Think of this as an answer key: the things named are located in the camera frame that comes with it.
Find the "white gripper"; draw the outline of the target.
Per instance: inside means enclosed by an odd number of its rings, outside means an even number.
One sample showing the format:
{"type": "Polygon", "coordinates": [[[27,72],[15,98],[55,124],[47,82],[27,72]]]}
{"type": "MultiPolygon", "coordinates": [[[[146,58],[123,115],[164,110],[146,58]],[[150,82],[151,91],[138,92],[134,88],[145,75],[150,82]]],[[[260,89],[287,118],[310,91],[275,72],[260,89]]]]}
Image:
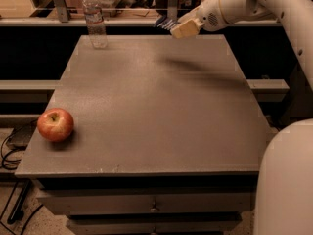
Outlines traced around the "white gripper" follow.
{"type": "Polygon", "coordinates": [[[228,25],[222,14],[221,0],[203,0],[178,22],[170,29],[171,35],[176,39],[198,35],[201,28],[213,32],[228,25]]]}

